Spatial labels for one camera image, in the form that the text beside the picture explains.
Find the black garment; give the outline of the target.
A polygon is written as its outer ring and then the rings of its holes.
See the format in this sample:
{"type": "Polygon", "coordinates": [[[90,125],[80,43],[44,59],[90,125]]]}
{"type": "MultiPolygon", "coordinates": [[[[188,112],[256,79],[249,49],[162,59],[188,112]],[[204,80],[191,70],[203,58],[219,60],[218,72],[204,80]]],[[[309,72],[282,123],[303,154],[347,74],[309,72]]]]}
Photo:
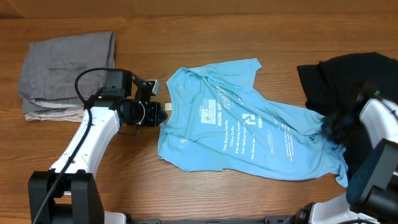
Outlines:
{"type": "MultiPolygon", "coordinates": [[[[363,83],[375,85],[383,97],[397,103],[397,60],[377,52],[342,55],[316,65],[299,65],[297,70],[307,97],[305,106],[323,118],[347,109],[363,83]]],[[[355,151],[370,150],[371,145],[359,137],[344,146],[351,177],[364,161],[355,151]]]]}

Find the folded grey trousers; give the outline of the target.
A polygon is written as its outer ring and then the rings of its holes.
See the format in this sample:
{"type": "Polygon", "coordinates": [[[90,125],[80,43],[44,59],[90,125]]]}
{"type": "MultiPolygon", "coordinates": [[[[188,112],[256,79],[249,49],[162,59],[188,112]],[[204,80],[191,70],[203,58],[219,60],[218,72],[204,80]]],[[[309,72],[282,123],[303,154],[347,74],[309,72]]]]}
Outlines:
{"type": "Polygon", "coordinates": [[[114,67],[111,31],[58,37],[29,45],[17,90],[28,121],[81,122],[83,103],[114,67]]]}

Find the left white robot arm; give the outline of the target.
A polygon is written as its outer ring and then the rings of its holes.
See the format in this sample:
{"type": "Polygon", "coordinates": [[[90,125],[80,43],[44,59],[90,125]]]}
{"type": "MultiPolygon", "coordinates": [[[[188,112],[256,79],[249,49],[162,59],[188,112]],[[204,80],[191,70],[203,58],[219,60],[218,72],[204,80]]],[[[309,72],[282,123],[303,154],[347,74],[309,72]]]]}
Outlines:
{"type": "Polygon", "coordinates": [[[83,119],[70,144],[47,171],[28,182],[32,223],[132,223],[131,215],[107,212],[95,177],[108,144],[123,124],[157,127],[168,115],[157,80],[144,80],[120,68],[105,68],[105,85],[83,99],[83,119]]]}

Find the light blue t-shirt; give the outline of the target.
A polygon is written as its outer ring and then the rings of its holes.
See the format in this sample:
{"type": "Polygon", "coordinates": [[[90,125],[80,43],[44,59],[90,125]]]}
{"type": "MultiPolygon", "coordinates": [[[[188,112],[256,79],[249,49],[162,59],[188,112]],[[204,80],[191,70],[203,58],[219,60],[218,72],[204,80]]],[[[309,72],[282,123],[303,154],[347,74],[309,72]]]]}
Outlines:
{"type": "Polygon", "coordinates": [[[322,115],[265,99],[256,58],[179,68],[168,80],[172,112],[158,156],[186,172],[236,170],[277,180],[334,174],[348,185],[345,148],[321,134],[322,115]]]}

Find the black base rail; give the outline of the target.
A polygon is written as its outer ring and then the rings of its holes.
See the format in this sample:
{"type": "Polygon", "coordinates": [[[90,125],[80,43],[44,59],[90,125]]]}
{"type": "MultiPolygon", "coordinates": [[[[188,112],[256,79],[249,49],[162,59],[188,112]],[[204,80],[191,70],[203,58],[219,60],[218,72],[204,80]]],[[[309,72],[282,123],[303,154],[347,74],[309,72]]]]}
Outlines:
{"type": "Polygon", "coordinates": [[[133,219],[127,215],[128,224],[284,224],[290,223],[291,216],[266,216],[264,218],[243,219],[207,219],[207,220],[160,220],[160,219],[133,219]]]}

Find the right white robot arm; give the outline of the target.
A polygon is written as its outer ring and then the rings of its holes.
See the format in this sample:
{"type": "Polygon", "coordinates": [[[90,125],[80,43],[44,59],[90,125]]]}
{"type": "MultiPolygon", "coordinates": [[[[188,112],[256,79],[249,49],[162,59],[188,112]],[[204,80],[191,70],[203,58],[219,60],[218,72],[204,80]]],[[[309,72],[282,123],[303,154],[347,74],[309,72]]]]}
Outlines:
{"type": "Polygon", "coordinates": [[[346,193],[327,202],[309,203],[284,223],[397,223],[397,103],[379,88],[363,83],[347,109],[327,116],[322,133],[347,143],[360,139],[370,150],[357,149],[361,165],[349,179],[346,193]]]}

